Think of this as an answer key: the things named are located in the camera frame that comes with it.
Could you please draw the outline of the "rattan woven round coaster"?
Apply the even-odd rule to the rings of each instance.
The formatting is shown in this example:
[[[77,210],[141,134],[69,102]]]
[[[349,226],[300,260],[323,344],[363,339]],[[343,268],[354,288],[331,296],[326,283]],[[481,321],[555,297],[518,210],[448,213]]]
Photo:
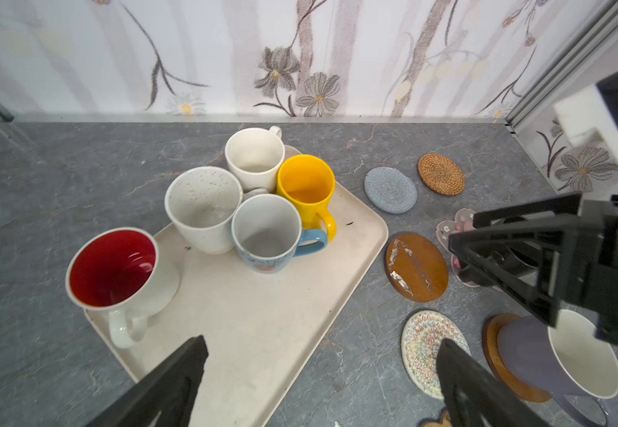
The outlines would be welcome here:
[[[465,189],[465,176],[449,158],[435,153],[422,156],[417,165],[423,183],[445,196],[459,195]]]

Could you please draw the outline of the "white mug with handle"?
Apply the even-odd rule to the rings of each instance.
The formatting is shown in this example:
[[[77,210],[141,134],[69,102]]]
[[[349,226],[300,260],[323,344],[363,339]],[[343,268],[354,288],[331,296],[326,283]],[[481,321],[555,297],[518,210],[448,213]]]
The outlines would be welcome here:
[[[225,145],[229,171],[243,190],[264,189],[276,192],[277,174],[285,159],[282,129],[247,128],[234,133]]]

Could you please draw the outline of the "red interior mug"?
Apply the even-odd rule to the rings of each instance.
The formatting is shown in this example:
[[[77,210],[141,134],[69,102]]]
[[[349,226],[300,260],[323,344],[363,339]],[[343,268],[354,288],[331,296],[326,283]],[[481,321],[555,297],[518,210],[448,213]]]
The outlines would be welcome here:
[[[172,301],[180,273],[142,229],[105,231],[87,242],[65,275],[67,295],[87,311],[108,315],[113,344],[127,349],[145,337],[148,320]]]

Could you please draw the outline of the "white patterned round coaster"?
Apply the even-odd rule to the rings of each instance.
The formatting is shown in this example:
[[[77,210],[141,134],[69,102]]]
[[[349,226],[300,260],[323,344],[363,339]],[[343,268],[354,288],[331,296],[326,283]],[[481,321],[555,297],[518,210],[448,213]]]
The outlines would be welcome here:
[[[418,311],[409,317],[401,333],[401,357],[407,374],[424,394],[442,400],[436,359],[444,339],[455,342],[468,355],[467,340],[457,325],[438,311]]]

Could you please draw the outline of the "glossy brown round coaster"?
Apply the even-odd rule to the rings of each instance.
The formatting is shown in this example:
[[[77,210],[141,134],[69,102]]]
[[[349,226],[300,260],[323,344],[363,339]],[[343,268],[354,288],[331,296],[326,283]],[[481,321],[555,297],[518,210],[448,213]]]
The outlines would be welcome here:
[[[385,274],[393,288],[413,302],[433,302],[449,284],[447,264],[440,250],[416,233],[399,233],[385,251]]]

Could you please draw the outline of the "brown paw print coaster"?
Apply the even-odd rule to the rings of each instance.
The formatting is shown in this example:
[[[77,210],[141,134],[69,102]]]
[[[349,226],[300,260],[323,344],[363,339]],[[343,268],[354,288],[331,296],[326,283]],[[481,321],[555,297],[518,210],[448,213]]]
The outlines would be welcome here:
[[[452,427],[451,416],[447,409],[442,409],[439,416],[436,419],[423,420],[419,427]]]

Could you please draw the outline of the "yellow mug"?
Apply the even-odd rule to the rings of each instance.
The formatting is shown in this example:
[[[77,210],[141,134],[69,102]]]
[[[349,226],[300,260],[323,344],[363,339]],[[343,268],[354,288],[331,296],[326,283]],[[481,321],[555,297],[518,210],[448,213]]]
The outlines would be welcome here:
[[[282,163],[276,194],[295,206],[305,230],[321,229],[323,224],[331,243],[337,234],[337,224],[329,204],[336,186],[335,174],[325,161],[298,155]]]

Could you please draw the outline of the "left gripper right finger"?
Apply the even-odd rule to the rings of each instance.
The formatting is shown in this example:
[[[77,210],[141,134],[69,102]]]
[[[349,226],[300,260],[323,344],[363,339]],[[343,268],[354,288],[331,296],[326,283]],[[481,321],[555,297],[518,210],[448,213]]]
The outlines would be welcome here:
[[[456,342],[441,341],[436,371],[454,426],[546,426]]]

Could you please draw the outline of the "black mug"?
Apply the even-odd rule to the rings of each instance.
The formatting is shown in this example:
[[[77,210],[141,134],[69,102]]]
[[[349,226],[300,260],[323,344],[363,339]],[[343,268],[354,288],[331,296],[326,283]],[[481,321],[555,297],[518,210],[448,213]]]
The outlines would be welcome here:
[[[538,261],[509,245],[491,244],[488,247],[480,248],[478,254],[517,277],[525,276],[538,269]],[[472,279],[469,273],[462,277],[459,272],[458,276],[464,281],[474,281],[480,286],[480,279]]]

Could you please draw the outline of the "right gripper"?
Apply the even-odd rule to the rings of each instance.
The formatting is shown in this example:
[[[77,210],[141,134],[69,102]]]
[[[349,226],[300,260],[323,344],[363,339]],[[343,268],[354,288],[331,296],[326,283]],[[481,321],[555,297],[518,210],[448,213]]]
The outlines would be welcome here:
[[[548,326],[564,302],[592,311],[595,337],[618,346],[618,195],[570,192],[476,213],[473,226],[448,238],[461,279],[503,290]]]

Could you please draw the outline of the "light blue mug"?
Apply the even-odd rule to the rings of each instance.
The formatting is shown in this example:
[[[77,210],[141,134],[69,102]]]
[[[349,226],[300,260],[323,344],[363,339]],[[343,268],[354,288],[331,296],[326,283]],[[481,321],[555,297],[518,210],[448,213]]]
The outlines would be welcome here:
[[[294,258],[318,253],[329,243],[325,231],[305,230],[295,206],[273,194],[241,203],[232,218],[232,236],[241,259],[262,274],[278,273]]]

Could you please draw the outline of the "purple mug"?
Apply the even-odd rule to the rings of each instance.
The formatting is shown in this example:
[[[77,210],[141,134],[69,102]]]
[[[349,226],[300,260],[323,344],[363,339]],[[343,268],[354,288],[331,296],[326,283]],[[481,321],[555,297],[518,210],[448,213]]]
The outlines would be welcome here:
[[[595,325],[583,315],[562,310],[550,327],[534,316],[501,327],[499,357],[522,383],[547,392],[576,422],[598,423],[582,414],[568,396],[588,397],[604,416],[603,426],[618,426],[609,401],[618,395],[618,359],[610,344],[595,338]]]

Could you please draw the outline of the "pink flower silicone coaster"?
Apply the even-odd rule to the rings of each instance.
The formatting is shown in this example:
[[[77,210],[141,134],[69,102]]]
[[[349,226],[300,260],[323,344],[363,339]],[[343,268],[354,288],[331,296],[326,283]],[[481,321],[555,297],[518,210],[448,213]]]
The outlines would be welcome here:
[[[459,259],[449,250],[449,237],[460,232],[472,231],[474,229],[474,215],[474,210],[470,208],[462,208],[456,212],[453,221],[442,221],[436,226],[435,229],[435,236],[437,237],[439,243],[448,253],[451,254],[451,270],[454,276],[469,288],[478,288],[479,285],[474,281],[464,281],[458,276],[461,270],[461,263]]]

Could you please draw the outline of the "beige serving tray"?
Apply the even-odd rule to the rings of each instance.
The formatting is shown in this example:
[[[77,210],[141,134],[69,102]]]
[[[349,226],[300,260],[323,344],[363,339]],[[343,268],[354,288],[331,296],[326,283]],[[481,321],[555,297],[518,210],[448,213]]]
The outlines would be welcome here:
[[[204,254],[164,227],[155,240],[179,269],[179,290],[139,343],[113,355],[140,381],[202,336],[209,356],[191,425],[265,425],[387,241],[384,219],[345,187],[329,210],[334,240],[275,274],[254,272],[235,251]]]

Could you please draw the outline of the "plain round wooden coaster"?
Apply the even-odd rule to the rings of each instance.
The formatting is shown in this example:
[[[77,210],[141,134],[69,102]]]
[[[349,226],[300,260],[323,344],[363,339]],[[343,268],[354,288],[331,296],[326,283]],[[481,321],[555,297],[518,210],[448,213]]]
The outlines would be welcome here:
[[[499,355],[497,338],[499,338],[500,330],[519,318],[512,313],[498,314],[489,318],[483,325],[483,338],[481,338],[483,353],[492,374],[508,387],[515,396],[527,402],[545,403],[552,400],[551,395],[546,391],[527,385],[511,374]]]

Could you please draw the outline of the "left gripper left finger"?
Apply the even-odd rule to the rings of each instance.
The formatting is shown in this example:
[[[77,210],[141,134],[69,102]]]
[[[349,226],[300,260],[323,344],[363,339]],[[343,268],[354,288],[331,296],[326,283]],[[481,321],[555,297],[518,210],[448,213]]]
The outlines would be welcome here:
[[[90,426],[188,426],[209,357],[203,336],[186,340],[175,352]]]

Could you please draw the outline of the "blue woven round coaster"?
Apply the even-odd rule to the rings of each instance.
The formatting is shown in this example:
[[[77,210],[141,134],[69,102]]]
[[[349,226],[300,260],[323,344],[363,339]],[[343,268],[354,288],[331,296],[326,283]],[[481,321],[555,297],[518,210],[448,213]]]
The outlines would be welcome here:
[[[369,170],[364,178],[364,190],[376,207],[393,215],[407,213],[417,202],[413,181],[392,167]]]

